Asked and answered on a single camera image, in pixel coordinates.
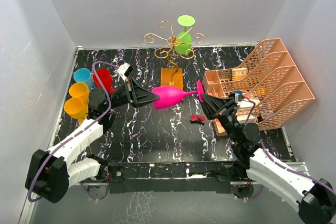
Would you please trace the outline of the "pink wine glass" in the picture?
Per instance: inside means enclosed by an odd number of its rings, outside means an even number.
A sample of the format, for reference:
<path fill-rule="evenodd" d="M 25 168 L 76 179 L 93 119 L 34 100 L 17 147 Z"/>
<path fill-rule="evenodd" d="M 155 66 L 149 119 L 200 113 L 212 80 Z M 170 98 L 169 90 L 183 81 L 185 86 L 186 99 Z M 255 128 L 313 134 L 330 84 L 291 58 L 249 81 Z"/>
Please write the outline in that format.
<path fill-rule="evenodd" d="M 159 99 L 153 102 L 156 110 L 167 109 L 180 103 L 187 95 L 197 94 L 201 102 L 203 102 L 202 94 L 204 93 L 203 85 L 197 82 L 195 91 L 183 91 L 175 86 L 161 86 L 152 89 L 152 92 L 159 96 Z"/>

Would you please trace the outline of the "red wine glass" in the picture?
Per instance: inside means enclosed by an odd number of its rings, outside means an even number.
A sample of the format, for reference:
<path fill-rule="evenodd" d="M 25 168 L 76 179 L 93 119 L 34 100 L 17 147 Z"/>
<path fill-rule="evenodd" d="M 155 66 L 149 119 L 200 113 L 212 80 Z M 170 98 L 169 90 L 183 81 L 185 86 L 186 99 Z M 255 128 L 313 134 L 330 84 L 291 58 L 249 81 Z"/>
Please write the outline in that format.
<path fill-rule="evenodd" d="M 102 89 L 102 85 L 99 83 L 98 78 L 100 78 L 103 86 L 105 87 L 105 89 L 107 90 L 108 93 L 112 93 L 115 92 L 115 88 L 112 86 L 113 84 L 113 80 L 112 80 L 112 76 L 110 74 L 110 71 L 106 68 L 100 68 L 98 70 L 96 70 L 96 74 L 93 74 L 93 80 L 95 82 L 95 84 Z"/>

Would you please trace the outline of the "yellow-base amber wine glass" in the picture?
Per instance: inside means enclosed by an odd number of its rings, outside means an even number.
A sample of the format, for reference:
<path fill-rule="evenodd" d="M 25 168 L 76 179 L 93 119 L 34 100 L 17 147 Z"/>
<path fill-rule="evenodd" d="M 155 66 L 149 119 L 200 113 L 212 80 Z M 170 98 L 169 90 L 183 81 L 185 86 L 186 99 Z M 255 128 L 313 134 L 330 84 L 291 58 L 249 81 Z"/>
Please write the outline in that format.
<path fill-rule="evenodd" d="M 84 82 L 76 82 L 69 89 L 69 94 L 73 98 L 80 98 L 83 103 L 89 103 L 89 93 L 90 89 Z"/>

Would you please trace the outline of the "blue wine glass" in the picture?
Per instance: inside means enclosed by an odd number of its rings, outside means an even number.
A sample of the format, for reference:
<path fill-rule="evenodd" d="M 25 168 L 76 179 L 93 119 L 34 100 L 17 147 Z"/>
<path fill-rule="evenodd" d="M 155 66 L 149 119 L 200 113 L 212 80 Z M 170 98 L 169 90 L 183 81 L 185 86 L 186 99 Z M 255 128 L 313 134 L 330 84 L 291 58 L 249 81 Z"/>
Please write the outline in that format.
<path fill-rule="evenodd" d="M 73 74 L 75 82 L 85 83 L 90 90 L 94 88 L 93 74 L 87 68 L 80 68 L 76 70 Z"/>

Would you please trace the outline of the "yellow-base orange wine glass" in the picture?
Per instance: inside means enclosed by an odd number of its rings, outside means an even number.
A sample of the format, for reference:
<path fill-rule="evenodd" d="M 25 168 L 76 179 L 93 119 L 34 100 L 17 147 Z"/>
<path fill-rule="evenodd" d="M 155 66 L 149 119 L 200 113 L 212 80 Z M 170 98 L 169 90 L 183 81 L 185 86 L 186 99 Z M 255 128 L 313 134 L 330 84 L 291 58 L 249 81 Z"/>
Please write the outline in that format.
<path fill-rule="evenodd" d="M 70 98 L 65 102 L 64 111 L 81 125 L 88 115 L 88 105 L 80 98 Z"/>

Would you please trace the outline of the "green wine glass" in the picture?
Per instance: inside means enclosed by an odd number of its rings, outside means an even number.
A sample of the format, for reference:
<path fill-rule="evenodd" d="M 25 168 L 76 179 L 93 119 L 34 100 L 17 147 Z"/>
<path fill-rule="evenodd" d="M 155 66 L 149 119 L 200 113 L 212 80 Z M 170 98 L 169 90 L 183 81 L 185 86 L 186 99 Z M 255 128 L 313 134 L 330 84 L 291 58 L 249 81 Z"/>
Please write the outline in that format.
<path fill-rule="evenodd" d="M 190 15 L 182 15 L 177 19 L 179 25 L 184 27 L 177 36 L 177 45 L 175 51 L 180 55 L 188 55 L 192 49 L 192 37 L 188 32 L 188 29 L 195 24 L 195 18 Z"/>

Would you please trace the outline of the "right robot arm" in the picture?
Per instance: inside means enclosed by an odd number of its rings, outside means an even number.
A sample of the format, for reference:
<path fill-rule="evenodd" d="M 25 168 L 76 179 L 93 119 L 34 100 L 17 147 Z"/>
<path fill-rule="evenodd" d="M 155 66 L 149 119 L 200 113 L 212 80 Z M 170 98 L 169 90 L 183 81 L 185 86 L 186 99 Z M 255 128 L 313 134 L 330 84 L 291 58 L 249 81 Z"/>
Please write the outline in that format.
<path fill-rule="evenodd" d="M 304 223 L 330 223 L 335 217 L 335 190 L 325 179 L 299 172 L 265 148 L 256 123 L 239 123 L 234 97 L 206 93 L 199 100 L 209 120 L 217 119 L 232 140 L 234 174 L 262 184 L 298 212 Z"/>

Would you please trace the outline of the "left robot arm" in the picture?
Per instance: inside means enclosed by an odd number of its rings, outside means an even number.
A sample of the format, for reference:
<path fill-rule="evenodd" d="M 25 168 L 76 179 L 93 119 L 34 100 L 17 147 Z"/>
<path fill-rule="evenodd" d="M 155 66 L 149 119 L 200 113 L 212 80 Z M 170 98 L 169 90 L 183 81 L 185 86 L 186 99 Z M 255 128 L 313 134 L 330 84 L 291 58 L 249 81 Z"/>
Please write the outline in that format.
<path fill-rule="evenodd" d="M 82 124 L 57 145 L 46 151 L 38 149 L 32 155 L 25 182 L 28 193 L 57 203 L 76 183 L 90 177 L 98 182 L 104 181 L 109 173 L 103 165 L 105 160 L 93 156 L 75 163 L 75 158 L 110 130 L 115 119 L 112 108 L 128 103 L 138 108 L 159 98 L 153 91 L 140 86 L 134 78 L 113 94 L 99 88 L 90 91 L 89 113 Z"/>

